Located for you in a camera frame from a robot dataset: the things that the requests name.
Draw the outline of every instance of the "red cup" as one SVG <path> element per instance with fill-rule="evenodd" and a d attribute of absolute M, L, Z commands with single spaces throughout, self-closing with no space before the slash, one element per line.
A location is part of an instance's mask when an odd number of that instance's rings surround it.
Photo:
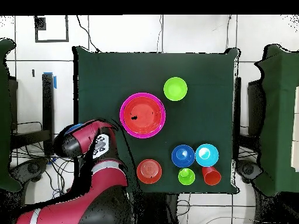
<path fill-rule="evenodd" d="M 162 175 L 162 168 L 160 164 L 152 159 L 146 159 L 140 162 L 137 167 L 137 177 L 144 184 L 156 183 Z"/>
<path fill-rule="evenodd" d="M 203 167 L 204 182 L 210 186 L 217 185 L 221 180 L 221 174 L 214 167 Z"/>

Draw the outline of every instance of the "blue tape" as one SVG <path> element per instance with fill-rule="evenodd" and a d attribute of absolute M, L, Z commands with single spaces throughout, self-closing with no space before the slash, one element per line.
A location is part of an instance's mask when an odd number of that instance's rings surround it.
<path fill-rule="evenodd" d="M 52 161 L 55 162 L 58 158 L 52 158 Z"/>
<path fill-rule="evenodd" d="M 53 77 L 53 86 L 56 89 L 57 88 L 57 80 L 56 80 L 56 76 Z"/>

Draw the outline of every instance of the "lime green bowl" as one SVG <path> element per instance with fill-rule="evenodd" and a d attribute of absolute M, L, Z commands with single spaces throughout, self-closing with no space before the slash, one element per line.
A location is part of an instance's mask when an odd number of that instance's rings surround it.
<path fill-rule="evenodd" d="M 187 93 L 187 84 L 182 78 L 169 78 L 164 84 L 164 94 L 174 102 L 182 100 Z"/>
<path fill-rule="evenodd" d="M 195 174 L 194 171 L 191 169 L 180 169 L 179 172 L 179 181 L 184 185 L 188 186 L 191 185 L 195 181 Z"/>

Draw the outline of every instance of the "table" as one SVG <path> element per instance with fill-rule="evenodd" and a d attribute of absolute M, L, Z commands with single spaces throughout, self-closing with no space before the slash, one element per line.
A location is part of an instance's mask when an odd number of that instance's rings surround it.
<path fill-rule="evenodd" d="M 260 160 L 265 171 L 254 180 L 267 196 L 299 193 L 299 173 L 291 167 L 295 89 L 299 86 L 299 54 L 267 45 L 260 67 L 265 91 L 265 119 L 260 133 Z"/>
<path fill-rule="evenodd" d="M 121 131 L 116 133 L 120 159 L 129 169 L 128 191 L 136 190 L 139 183 L 145 193 L 237 193 L 231 184 L 236 48 L 227 54 L 95 54 L 81 47 L 74 47 L 73 52 L 74 97 L 78 96 L 78 101 L 74 100 L 75 123 L 95 118 L 120 123 L 122 103 L 137 92 L 151 93 L 164 104 L 165 125 L 154 137 L 137 139 L 125 131 L 124 135 Z M 188 85 L 187 95 L 181 101 L 170 101 L 163 92 L 164 83 L 174 76 Z M 182 185 L 178 181 L 179 168 L 171 161 L 173 148 L 187 144 L 196 150 L 204 143 L 218 148 L 220 157 L 215 168 L 222 175 L 220 183 L 206 185 L 201 166 L 194 162 L 189 168 L 195 172 L 195 182 Z M 161 164 L 162 177 L 155 184 L 146 185 L 136 178 L 135 168 L 144 159 L 155 159 Z"/>

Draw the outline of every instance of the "chair wheel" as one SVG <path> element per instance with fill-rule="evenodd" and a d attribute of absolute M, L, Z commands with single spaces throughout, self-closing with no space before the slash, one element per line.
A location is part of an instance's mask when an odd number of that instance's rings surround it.
<path fill-rule="evenodd" d="M 236 165 L 236 172 L 242 177 L 244 183 L 248 180 L 254 180 L 258 175 L 262 173 L 262 169 L 254 163 L 248 160 L 238 160 Z"/>
<path fill-rule="evenodd" d="M 242 177 L 242 181 L 243 181 L 245 184 L 250 184 L 250 180 L 248 180 L 247 178 Z"/>
<path fill-rule="evenodd" d="M 31 181 L 35 183 L 35 182 L 38 182 L 40 179 L 41 179 L 41 174 L 38 175 L 37 177 L 31 179 Z"/>

